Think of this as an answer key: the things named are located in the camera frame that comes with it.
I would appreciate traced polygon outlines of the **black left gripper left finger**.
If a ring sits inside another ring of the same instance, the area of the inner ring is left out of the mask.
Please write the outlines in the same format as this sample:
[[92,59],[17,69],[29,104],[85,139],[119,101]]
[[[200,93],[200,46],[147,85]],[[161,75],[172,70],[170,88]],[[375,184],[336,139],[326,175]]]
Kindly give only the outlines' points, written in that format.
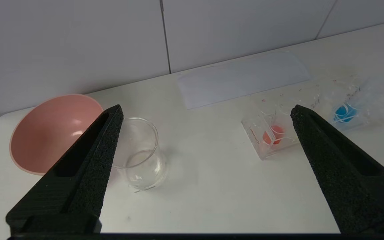
[[99,232],[99,216],[124,120],[106,109],[6,215],[12,234]]

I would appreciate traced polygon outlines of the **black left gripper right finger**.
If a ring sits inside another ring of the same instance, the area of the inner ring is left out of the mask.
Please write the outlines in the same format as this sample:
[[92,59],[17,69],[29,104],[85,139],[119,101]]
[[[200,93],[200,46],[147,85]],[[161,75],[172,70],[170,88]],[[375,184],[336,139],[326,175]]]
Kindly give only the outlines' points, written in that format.
[[384,234],[384,167],[315,111],[290,116],[340,232]]

